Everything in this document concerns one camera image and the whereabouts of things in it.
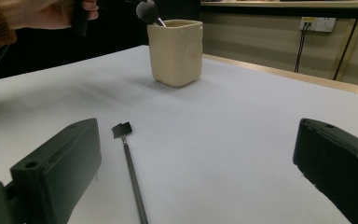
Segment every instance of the cable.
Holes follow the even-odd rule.
[[[308,28],[310,28],[310,22],[305,22],[303,29],[301,31],[301,39],[300,39],[300,46],[298,48],[295,73],[298,73],[298,66],[300,64],[301,53],[302,53],[302,49],[304,47],[305,34],[307,33]]]

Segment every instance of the white table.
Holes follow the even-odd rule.
[[[151,224],[348,223],[292,157],[301,118],[358,136],[358,87],[211,58],[180,89],[152,78],[146,46],[0,79],[0,181],[67,125],[96,118],[103,163],[69,223],[139,223],[111,132],[129,121]]]

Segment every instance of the beige cup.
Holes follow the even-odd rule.
[[[202,22],[172,20],[147,26],[153,78],[181,87],[201,75]]]

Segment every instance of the electrical socket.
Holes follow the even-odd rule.
[[[332,32],[336,18],[318,18],[316,21],[315,31]]]
[[[310,23],[310,26],[308,27],[308,31],[314,31],[315,27],[316,27],[317,20],[318,20],[318,18],[316,18],[316,17],[302,17],[299,29],[300,30],[304,29],[304,25],[307,22],[307,23]]]

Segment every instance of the person's hand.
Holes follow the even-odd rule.
[[[0,0],[10,29],[63,29],[71,26],[75,0]],[[98,18],[97,0],[83,0],[89,20]]]

